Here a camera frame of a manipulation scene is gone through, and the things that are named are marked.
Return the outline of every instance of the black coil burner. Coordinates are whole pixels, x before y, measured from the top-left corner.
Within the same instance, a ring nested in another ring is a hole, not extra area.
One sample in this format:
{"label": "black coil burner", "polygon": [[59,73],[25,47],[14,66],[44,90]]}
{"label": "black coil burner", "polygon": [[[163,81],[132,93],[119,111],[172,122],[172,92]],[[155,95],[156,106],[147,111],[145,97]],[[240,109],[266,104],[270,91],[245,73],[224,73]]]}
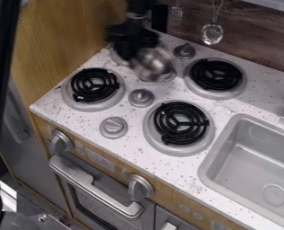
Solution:
{"label": "black coil burner", "polygon": [[221,92],[236,88],[243,81],[243,73],[236,66],[219,60],[198,61],[190,75],[201,88]]}
{"label": "black coil burner", "polygon": [[209,120],[199,108],[186,102],[163,103],[154,115],[156,130],[166,145],[189,145],[202,139]]}
{"label": "black coil burner", "polygon": [[100,102],[110,98],[119,88],[117,76],[106,69],[83,69],[71,79],[76,102]]}

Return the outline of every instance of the metal sink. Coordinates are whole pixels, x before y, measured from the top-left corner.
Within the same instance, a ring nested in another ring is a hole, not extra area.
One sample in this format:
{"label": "metal sink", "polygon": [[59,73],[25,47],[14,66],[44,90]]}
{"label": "metal sink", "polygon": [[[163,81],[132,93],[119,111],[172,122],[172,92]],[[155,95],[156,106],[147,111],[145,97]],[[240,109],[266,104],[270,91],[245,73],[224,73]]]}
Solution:
{"label": "metal sink", "polygon": [[212,190],[284,226],[284,129],[234,116],[201,164],[199,177]]}

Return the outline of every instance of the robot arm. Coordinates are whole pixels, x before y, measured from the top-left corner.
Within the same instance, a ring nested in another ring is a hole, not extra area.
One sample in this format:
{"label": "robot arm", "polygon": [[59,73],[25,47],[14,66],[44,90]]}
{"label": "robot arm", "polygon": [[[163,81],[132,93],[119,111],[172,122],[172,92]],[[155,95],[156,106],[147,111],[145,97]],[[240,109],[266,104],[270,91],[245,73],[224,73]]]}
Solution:
{"label": "robot arm", "polygon": [[159,36],[143,26],[147,12],[155,0],[128,0],[127,20],[106,30],[106,41],[114,43],[114,49],[124,60],[130,61],[140,49],[154,48]]}

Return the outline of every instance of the speckled countertop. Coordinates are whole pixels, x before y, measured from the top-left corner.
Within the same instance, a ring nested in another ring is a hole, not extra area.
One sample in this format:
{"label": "speckled countertop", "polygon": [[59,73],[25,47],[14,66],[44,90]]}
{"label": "speckled countertop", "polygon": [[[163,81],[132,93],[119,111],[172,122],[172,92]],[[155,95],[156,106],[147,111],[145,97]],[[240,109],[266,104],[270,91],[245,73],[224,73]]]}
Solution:
{"label": "speckled countertop", "polygon": [[[170,50],[185,42],[168,35],[163,35],[162,41]],[[280,113],[284,108],[284,73],[213,49],[196,44],[191,45],[197,50],[197,56],[191,60],[176,59],[179,77],[172,82],[160,84],[139,82],[130,69],[117,66],[111,61],[109,51],[102,49],[80,68],[105,67],[123,76],[127,90],[124,98],[117,105],[106,111],[95,113],[72,110],[62,101],[58,87],[62,85],[61,82],[32,104],[31,111],[72,131],[128,164],[140,168],[145,173],[233,219],[244,227],[261,230],[284,229],[269,219],[207,188],[198,177],[198,168],[201,162],[224,126],[237,113],[250,114],[257,119],[278,125]],[[223,58],[239,65],[246,72],[248,80],[244,93],[232,100],[212,101],[199,97],[188,90],[182,79],[183,69],[192,61],[200,58]],[[183,158],[164,155],[156,151],[146,142],[142,130],[143,118],[150,108],[134,108],[128,101],[129,93],[138,88],[146,88],[152,91],[155,94],[154,104],[177,99],[193,102],[204,108],[210,114],[216,126],[216,137],[211,146],[197,155]],[[109,140],[100,134],[99,124],[110,116],[119,116],[128,122],[129,132],[125,137]]]}

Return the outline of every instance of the sink drain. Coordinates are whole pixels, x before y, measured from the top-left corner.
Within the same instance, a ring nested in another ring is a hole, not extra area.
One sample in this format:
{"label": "sink drain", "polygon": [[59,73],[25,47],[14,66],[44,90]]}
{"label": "sink drain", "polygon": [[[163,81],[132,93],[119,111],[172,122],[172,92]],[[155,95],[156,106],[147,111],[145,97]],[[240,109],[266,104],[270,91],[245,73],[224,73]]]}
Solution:
{"label": "sink drain", "polygon": [[263,197],[273,206],[284,204],[284,190],[279,185],[267,185],[263,189]]}

